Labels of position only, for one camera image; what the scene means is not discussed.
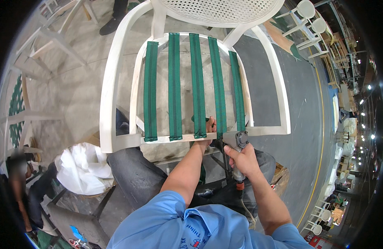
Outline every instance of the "yellow floor line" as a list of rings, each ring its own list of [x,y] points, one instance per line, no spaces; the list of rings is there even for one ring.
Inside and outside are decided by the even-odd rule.
[[[297,228],[299,227],[299,225],[301,224],[302,222],[302,219],[304,218],[305,216],[305,213],[306,211],[308,210],[308,207],[309,207],[309,204],[311,203],[312,201],[312,197],[313,197],[313,194],[315,192],[315,189],[316,189],[316,184],[317,184],[317,180],[318,180],[318,174],[320,172],[320,168],[321,168],[321,160],[323,158],[323,148],[324,148],[324,104],[323,104],[323,92],[321,91],[321,83],[320,83],[320,78],[318,76],[318,71],[317,71],[317,68],[316,68],[316,63],[315,63],[315,59],[313,59],[313,64],[315,66],[315,70],[316,70],[316,74],[317,74],[317,79],[318,79],[318,85],[319,85],[319,88],[320,88],[320,97],[321,97],[321,109],[322,109],[322,113],[323,113],[323,139],[322,139],[322,143],[321,143],[321,155],[320,155],[320,162],[318,164],[318,170],[317,170],[317,176],[316,176],[316,181],[315,181],[315,184],[313,186],[313,191],[312,191],[312,194],[309,198],[309,202],[308,202],[308,205],[306,205],[306,208],[305,208],[305,211],[304,211],[304,214],[302,215],[301,219],[299,220],[298,222],[298,225],[297,225]]]

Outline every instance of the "blue shirt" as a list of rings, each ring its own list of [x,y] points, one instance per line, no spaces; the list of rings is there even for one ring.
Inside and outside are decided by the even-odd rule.
[[[108,249],[312,248],[293,224],[272,236],[248,229],[246,217],[219,204],[185,207],[174,191],[156,195],[131,213],[111,237]]]

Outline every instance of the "green elastic webbing strap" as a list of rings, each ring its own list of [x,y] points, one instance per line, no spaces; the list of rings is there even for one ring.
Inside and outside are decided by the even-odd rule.
[[[13,116],[19,114],[20,112],[25,110],[23,106],[23,98],[21,97],[21,93],[23,92],[22,84],[21,84],[21,75],[17,78],[17,82],[13,89],[13,94],[10,99],[10,107],[9,107],[9,116]],[[24,121],[15,123],[9,126],[9,135],[10,140],[12,142],[12,146],[14,148],[19,147],[20,142],[20,134],[23,131],[22,126],[24,125]]]
[[[245,114],[244,114],[244,98],[243,88],[241,86],[240,67],[237,60],[237,53],[229,51],[230,64],[232,66],[234,98],[236,102],[236,122],[237,130],[245,131]]]
[[[203,62],[201,61],[200,39],[198,34],[189,33],[192,64],[194,138],[207,137],[205,127],[205,96]]]
[[[144,67],[144,141],[157,141],[156,85],[158,42],[147,42],[146,65]]]
[[[226,103],[224,100],[224,87],[221,58],[217,40],[213,37],[208,37],[209,52],[211,56],[212,75],[214,80],[215,91],[215,108],[217,119],[217,139],[220,139],[222,134],[227,131],[226,126]]]
[[[180,102],[179,33],[169,33],[168,48],[169,141],[181,140],[182,104]]]

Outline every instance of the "black shoe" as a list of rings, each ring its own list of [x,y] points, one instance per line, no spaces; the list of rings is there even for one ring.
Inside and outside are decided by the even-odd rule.
[[[129,134],[129,120],[118,109],[115,110],[115,130],[117,136]]]
[[[117,30],[119,23],[122,21],[122,18],[112,17],[109,22],[107,22],[99,31],[100,35],[108,35]]]

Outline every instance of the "pneumatic staple gun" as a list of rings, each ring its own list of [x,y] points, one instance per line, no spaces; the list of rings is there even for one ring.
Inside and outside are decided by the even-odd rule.
[[[238,131],[233,131],[233,132],[225,132],[222,136],[222,152],[223,147],[225,145],[229,146],[230,148],[241,152],[241,150],[247,146],[248,144],[248,133],[246,131],[243,132],[238,132]],[[237,181],[236,188],[240,193],[240,199],[242,200],[244,197],[244,179],[245,176],[242,172],[239,171],[237,168],[236,163],[234,162],[234,168],[232,171],[232,176],[234,180]]]

